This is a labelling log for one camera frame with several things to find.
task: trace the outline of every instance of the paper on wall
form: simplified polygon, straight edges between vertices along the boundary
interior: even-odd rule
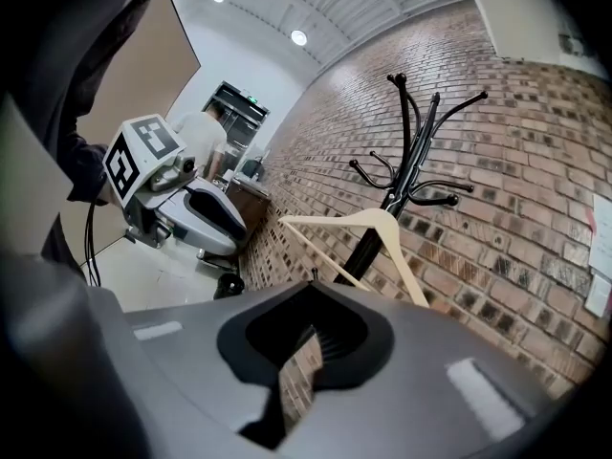
[[[612,203],[593,195],[593,238],[589,265],[612,280]]]
[[[610,281],[594,273],[591,290],[589,291],[589,296],[586,298],[584,307],[598,317],[605,316],[610,293],[612,293],[612,284]]]

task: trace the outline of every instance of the coat rack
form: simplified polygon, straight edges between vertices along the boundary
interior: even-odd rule
[[[355,168],[357,173],[359,173],[370,186],[387,191],[387,194],[382,201],[381,209],[388,211],[395,218],[400,216],[408,202],[412,202],[417,206],[456,206],[459,202],[459,198],[456,194],[449,194],[447,197],[442,199],[425,199],[418,197],[417,193],[419,190],[429,186],[446,186],[465,190],[466,192],[472,192],[474,189],[473,186],[446,181],[428,181],[421,182],[420,184],[416,184],[416,182],[421,168],[423,167],[423,162],[425,161],[429,148],[431,147],[433,137],[438,129],[440,129],[440,126],[453,114],[465,109],[478,100],[487,98],[487,92],[483,91],[476,97],[469,98],[465,102],[456,105],[446,112],[437,122],[435,122],[436,111],[438,109],[438,104],[440,103],[440,94],[436,92],[431,97],[425,124],[422,127],[421,112],[419,111],[414,98],[412,98],[405,88],[405,75],[389,75],[387,76],[387,79],[400,91],[402,123],[404,127],[404,152],[402,155],[402,163],[400,164],[400,168],[396,171],[389,161],[376,153],[376,151],[370,151],[370,156],[376,158],[389,170],[389,182],[381,185],[373,181],[368,174],[363,171],[363,168],[361,168],[357,160],[351,160],[349,165]],[[412,106],[415,116],[416,133],[413,139],[410,138],[410,117],[408,103],[410,103]],[[367,230],[344,265],[344,269],[356,279],[361,279],[370,265],[372,265],[372,262],[374,262],[374,259],[381,250],[382,245],[383,243],[381,238],[376,231],[374,229]],[[338,282],[340,284],[350,284],[350,282],[342,275],[338,275],[334,282]]]

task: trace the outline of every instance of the person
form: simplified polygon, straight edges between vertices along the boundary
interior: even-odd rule
[[[77,120],[91,111],[113,56],[136,30],[150,0],[34,1],[47,11],[14,21],[16,44],[3,60],[10,64],[3,74],[7,92],[73,183],[68,200],[116,204],[102,164],[106,145],[85,141]],[[84,278],[59,216],[41,254]]]
[[[221,168],[228,135],[219,120],[225,107],[213,100],[204,112],[194,112],[184,116],[174,124],[174,130],[186,143],[185,154],[195,157],[198,175],[212,182]]]

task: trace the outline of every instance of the doorway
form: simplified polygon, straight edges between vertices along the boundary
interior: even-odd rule
[[[219,119],[228,134],[226,152],[219,170],[219,175],[223,176],[228,170],[236,170],[270,111],[259,105],[256,98],[240,92],[225,81],[219,85],[202,110],[206,110],[213,100],[218,100],[226,108]]]

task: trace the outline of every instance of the white wall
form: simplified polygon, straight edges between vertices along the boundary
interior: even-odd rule
[[[226,81],[238,90],[248,90],[258,104],[270,110],[251,143],[263,149],[315,71],[300,66],[299,55],[285,55],[284,48],[275,47],[266,36],[246,37],[245,24],[240,24],[244,16],[239,19],[234,15],[236,11],[225,4],[205,2],[183,18],[202,68],[179,95],[167,119],[172,123],[186,113],[202,110],[221,82]]]
[[[499,56],[563,65],[598,77],[598,61],[565,54],[558,44],[558,14],[553,0],[475,0]]]

